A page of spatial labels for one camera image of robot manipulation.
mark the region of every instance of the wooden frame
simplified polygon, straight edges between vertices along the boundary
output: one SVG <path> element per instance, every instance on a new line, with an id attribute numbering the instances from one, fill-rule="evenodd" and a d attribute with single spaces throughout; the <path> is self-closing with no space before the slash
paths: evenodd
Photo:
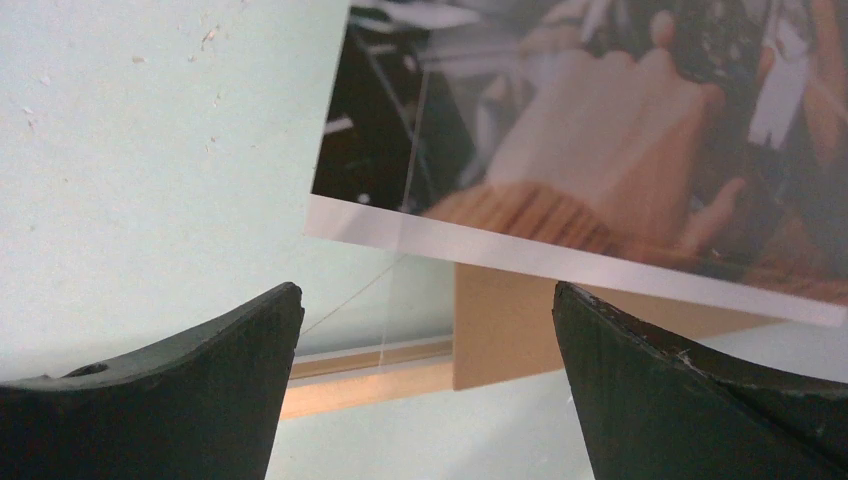
<path id="1" fill-rule="evenodd" d="M 280 419 L 450 390 L 452 352 L 437 337 L 296 358 Z"/>

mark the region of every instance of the hand in photo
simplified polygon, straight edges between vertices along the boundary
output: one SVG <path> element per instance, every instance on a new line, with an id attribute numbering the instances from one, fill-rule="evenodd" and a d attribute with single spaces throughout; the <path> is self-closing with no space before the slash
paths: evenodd
<path id="1" fill-rule="evenodd" d="M 486 182 L 539 182 L 570 196 L 632 240 L 631 259 L 650 261 L 639 245 L 697 254 L 730 219 L 745 182 L 731 179 L 689 214 L 693 171 L 725 96 L 677 73 L 666 50 L 673 30 L 671 16 L 658 14 L 656 48 L 638 62 L 623 52 L 563 54 L 557 80 L 504 139 Z M 764 55 L 763 70 L 769 62 Z"/>

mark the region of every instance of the paint speck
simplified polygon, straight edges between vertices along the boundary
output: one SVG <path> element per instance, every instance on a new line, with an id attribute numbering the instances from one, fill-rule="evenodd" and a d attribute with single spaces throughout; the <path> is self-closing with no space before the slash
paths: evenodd
<path id="1" fill-rule="evenodd" d="M 205 48 L 206 42 L 211 42 L 212 40 L 215 40 L 215 35 L 218 34 L 219 28 L 221 28 L 221 26 L 217 25 L 212 30 L 209 30 L 209 32 L 206 34 L 206 36 L 203 37 L 203 40 L 200 41 L 200 50 L 201 51 Z"/>

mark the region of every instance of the wooden board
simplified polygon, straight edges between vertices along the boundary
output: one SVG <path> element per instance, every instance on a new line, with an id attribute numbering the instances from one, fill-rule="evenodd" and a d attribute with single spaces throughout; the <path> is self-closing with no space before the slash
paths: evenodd
<path id="1" fill-rule="evenodd" d="M 555 280 L 456 265 L 456 390 L 563 368 L 551 308 Z M 778 320 L 676 300 L 584 286 L 616 307 L 698 339 Z"/>
<path id="2" fill-rule="evenodd" d="M 433 365 L 328 380 L 290 387 L 283 399 L 282 420 L 331 412 L 451 388 L 450 357 Z"/>

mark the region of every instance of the thin wire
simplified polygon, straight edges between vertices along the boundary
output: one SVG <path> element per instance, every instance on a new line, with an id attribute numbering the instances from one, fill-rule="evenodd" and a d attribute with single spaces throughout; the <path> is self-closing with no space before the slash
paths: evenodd
<path id="1" fill-rule="evenodd" d="M 311 332 L 311 331 L 312 331 L 315 327 L 317 327 L 318 325 L 320 325 L 320 324 L 321 324 L 321 322 L 323 322 L 324 320 L 326 320 L 326 319 L 330 318 L 331 316 L 333 316 L 333 314 L 335 314 L 336 312 L 338 312 L 339 310 L 341 310 L 341 309 L 342 309 L 345 305 L 347 305 L 348 303 L 352 302 L 354 299 L 356 299 L 356 297 L 358 297 L 359 295 L 361 295 L 361 294 L 362 294 L 362 292 L 364 292 L 365 290 L 368 290 L 368 288 L 369 288 L 369 287 L 371 287 L 371 285 L 374 285 L 375 283 L 377 283 L 377 280 L 380 280 L 381 278 L 383 278 L 383 277 L 384 277 L 387 273 L 389 273 L 389 271 L 391 271 L 393 268 L 395 268 L 395 266 L 396 266 L 398 263 L 400 263 L 400 262 L 401 262 L 401 260 L 403 260 L 403 259 L 404 259 L 404 258 L 406 258 L 407 256 L 408 256 L 407 254 L 403 254 L 403 255 L 401 255 L 400 257 L 398 257 L 398 258 L 397 258 L 394 262 L 392 262 L 392 264 L 391 264 L 391 265 L 389 265 L 388 267 L 386 267 L 386 269 L 385 269 L 385 270 L 383 270 L 382 272 L 380 272 L 380 273 L 379 273 L 376 277 L 374 277 L 374 278 L 373 278 L 370 282 L 368 282 L 368 284 L 366 284 L 364 287 L 362 287 L 362 288 L 360 288 L 359 290 L 357 290 L 357 292 L 356 292 L 356 293 L 354 293 L 354 294 L 353 294 L 350 298 L 348 298 L 347 300 L 345 300 L 344 302 L 342 302 L 342 303 L 341 303 L 341 305 L 339 305 L 338 307 L 334 308 L 334 309 L 333 309 L 330 313 L 328 313 L 328 314 L 324 315 L 324 317 L 323 317 L 321 320 L 318 320 L 317 322 L 315 322 L 314 324 L 312 324 L 312 326 L 311 326 L 311 327 L 309 327 L 309 328 L 307 328 L 306 330 L 304 330 L 304 331 L 303 331 L 303 333 L 301 333 L 301 334 L 300 334 L 300 338 L 303 338 L 303 337 L 304 337 L 304 335 L 306 335 L 307 333 Z"/>
<path id="2" fill-rule="evenodd" d="M 412 188 L 412 175 L 415 172 L 415 159 L 418 156 L 418 141 L 421 127 L 421 118 L 424 116 L 424 102 L 428 99 L 427 85 L 430 83 L 430 71 L 424 70 L 424 78 L 421 80 L 421 90 L 418 92 L 418 110 L 415 112 L 415 132 L 412 135 L 412 151 L 409 152 L 409 164 L 406 170 L 406 185 L 403 188 L 403 200 L 401 205 L 406 207 L 409 199 L 409 191 Z"/>
<path id="3" fill-rule="evenodd" d="M 383 339 L 380 341 L 380 360 L 377 361 L 377 368 L 382 372 L 383 371 L 383 353 L 386 351 L 386 335 L 389 331 L 389 321 L 391 320 L 391 315 L 386 316 L 386 320 L 383 322 Z"/>

